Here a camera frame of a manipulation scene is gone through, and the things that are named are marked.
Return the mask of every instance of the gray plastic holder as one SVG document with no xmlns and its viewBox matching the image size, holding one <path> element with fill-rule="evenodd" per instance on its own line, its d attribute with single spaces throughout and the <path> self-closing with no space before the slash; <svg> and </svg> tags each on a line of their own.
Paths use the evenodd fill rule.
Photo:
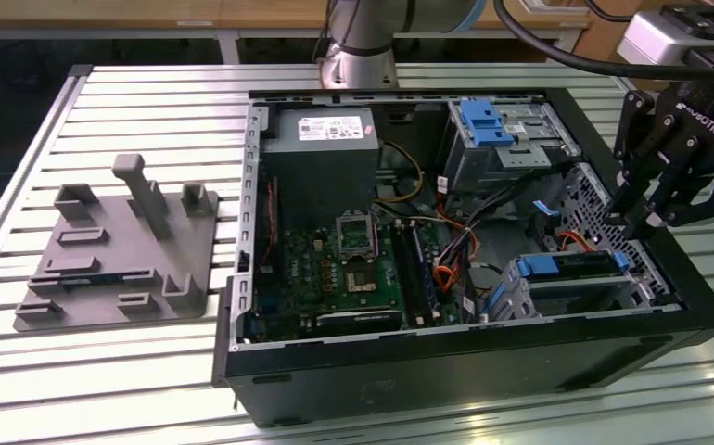
<svg viewBox="0 0 714 445">
<path fill-rule="evenodd" d="M 203 184 L 165 195 L 143 170 L 141 155 L 117 155 L 112 172 L 131 197 L 97 197 L 87 184 L 61 187 L 60 220 L 16 309 L 16 330 L 205 312 L 219 196 Z"/>
</svg>

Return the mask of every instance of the red cable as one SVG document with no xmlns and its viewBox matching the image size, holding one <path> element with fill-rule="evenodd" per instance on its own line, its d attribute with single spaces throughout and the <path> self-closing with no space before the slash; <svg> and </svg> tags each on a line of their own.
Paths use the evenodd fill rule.
<svg viewBox="0 0 714 445">
<path fill-rule="evenodd" d="M 269 228 L 269 238 L 268 238 L 268 248 L 265 249 L 265 253 L 263 254 L 263 259 L 260 261 L 260 267 L 265 265 L 265 261 L 268 261 L 268 254 L 271 253 L 271 246 L 273 245 L 273 236 L 275 236 L 275 221 L 273 221 L 273 183 L 268 183 L 268 224 L 271 226 Z"/>
</svg>

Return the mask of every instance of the ram slot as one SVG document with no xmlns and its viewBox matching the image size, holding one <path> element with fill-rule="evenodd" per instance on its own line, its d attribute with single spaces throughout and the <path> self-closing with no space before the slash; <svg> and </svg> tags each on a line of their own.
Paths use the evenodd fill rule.
<svg viewBox="0 0 714 445">
<path fill-rule="evenodd" d="M 407 321 L 414 327 L 424 327 L 434 319 L 428 285 L 423 279 L 424 268 L 428 266 L 419 247 L 415 228 L 396 222 L 392 228 L 392 250 Z"/>
</svg>

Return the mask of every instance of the power supply label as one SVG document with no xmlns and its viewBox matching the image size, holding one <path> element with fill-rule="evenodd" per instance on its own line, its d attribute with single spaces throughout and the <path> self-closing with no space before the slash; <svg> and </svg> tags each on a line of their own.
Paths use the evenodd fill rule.
<svg viewBox="0 0 714 445">
<path fill-rule="evenodd" d="M 364 139 L 365 130 L 359 116 L 301 118 L 297 121 L 299 141 Z"/>
</svg>

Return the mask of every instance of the blue plastic latch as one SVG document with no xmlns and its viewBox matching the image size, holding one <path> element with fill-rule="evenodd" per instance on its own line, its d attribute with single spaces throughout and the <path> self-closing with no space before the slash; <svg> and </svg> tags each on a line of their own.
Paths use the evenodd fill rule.
<svg viewBox="0 0 714 445">
<path fill-rule="evenodd" d="M 631 267 L 631 263 L 628 262 L 628 256 L 623 252 L 615 252 L 615 263 L 620 267 L 622 271 L 627 271 Z"/>
<path fill-rule="evenodd" d="M 516 139 L 504 131 L 502 115 L 487 100 L 464 100 L 460 113 L 474 134 L 475 146 L 511 146 Z"/>
<path fill-rule="evenodd" d="M 531 275 L 555 275 L 559 273 L 556 262 L 551 255 L 531 255 L 520 259 L 527 263 Z"/>
<path fill-rule="evenodd" d="M 559 211 L 551 210 L 546 204 L 543 204 L 543 201 L 535 201 L 532 204 L 535 204 L 535 207 L 546 214 L 546 216 L 559 216 Z"/>
<path fill-rule="evenodd" d="M 527 261 L 518 260 L 516 266 L 519 267 L 520 276 L 527 277 L 532 274 L 532 271 L 530 270 L 530 264 L 527 264 Z"/>
</svg>

